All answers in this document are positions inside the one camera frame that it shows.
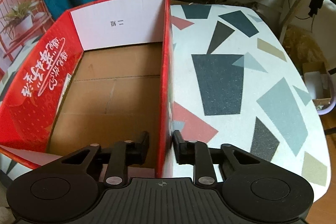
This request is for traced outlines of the red cardboard box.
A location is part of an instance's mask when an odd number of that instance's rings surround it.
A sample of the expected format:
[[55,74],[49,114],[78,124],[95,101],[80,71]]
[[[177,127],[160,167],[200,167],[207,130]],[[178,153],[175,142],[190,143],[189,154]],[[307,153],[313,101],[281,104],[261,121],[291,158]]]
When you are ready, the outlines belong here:
[[34,169],[147,131],[145,173],[170,176],[170,20],[170,0],[99,0],[62,13],[1,84],[1,154]]

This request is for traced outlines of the small cardboard box on floor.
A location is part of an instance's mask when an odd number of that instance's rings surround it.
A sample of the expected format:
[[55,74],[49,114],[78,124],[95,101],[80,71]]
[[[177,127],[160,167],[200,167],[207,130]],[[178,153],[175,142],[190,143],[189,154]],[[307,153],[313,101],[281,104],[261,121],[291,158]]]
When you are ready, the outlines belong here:
[[331,102],[329,76],[322,61],[303,63],[303,81],[313,100],[315,107],[323,109]]

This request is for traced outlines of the geometric patterned tablecloth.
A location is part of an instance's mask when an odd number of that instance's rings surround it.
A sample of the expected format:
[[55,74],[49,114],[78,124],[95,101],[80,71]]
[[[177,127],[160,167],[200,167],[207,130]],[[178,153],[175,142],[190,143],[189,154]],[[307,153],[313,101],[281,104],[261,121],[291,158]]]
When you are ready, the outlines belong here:
[[[210,147],[233,144],[303,176],[321,198],[331,179],[322,124],[272,31],[240,7],[173,5],[170,13],[172,131]],[[191,174],[172,160],[172,176]]]

